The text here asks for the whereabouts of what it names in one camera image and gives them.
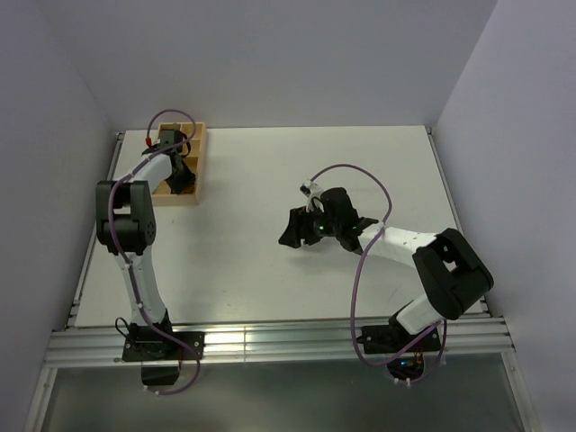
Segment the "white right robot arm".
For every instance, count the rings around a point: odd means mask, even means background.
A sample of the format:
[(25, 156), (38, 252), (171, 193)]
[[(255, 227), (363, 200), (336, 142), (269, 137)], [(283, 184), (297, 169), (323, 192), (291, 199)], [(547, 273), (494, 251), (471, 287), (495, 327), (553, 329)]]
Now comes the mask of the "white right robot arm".
[(457, 229), (440, 233), (397, 229), (360, 216), (343, 187), (324, 191), (309, 183), (301, 191), (308, 202), (290, 209), (280, 245), (300, 248), (334, 238), (360, 257), (381, 257), (416, 270), (424, 293), (391, 320), (390, 341), (401, 351), (412, 349), (430, 325), (458, 320), (494, 286), (491, 272)]

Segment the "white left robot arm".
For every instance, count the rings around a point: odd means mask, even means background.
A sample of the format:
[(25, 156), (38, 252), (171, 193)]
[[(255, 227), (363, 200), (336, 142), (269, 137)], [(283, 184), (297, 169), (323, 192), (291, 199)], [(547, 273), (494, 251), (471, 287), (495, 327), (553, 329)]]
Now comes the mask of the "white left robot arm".
[(157, 235), (152, 193), (163, 182), (175, 194), (194, 185), (195, 174), (182, 155), (192, 148), (190, 141), (191, 136), (180, 130), (162, 130), (157, 140), (147, 140), (135, 167), (95, 188), (96, 236), (121, 269), (130, 300), (130, 336), (138, 338), (150, 328), (142, 346), (155, 359), (171, 356), (176, 338), (152, 263)]

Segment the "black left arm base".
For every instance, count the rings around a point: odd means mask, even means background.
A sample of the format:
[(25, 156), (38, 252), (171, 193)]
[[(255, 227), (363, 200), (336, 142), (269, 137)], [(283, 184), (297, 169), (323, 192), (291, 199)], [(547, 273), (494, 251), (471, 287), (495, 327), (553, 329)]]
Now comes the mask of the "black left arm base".
[(205, 333), (174, 332), (168, 316), (156, 328), (178, 339), (179, 343), (159, 335), (148, 325), (129, 324), (122, 317), (115, 320), (114, 327), (124, 337), (121, 360), (141, 364), (140, 379), (148, 388), (161, 390), (175, 385), (184, 360), (199, 362), (203, 358)]

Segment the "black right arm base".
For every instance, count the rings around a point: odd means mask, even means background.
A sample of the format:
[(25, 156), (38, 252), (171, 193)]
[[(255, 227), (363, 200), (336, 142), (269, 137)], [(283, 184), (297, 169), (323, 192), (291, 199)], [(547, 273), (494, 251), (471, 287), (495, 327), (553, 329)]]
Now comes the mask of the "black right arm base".
[(447, 324), (442, 330), (434, 327), (429, 333), (423, 330), (417, 335), (407, 333), (400, 325), (384, 324), (362, 326), (356, 337), (365, 355), (395, 356), (405, 346), (404, 353), (391, 360), (386, 358), (386, 371), (394, 383), (407, 386), (422, 381), (443, 361), (446, 350)]

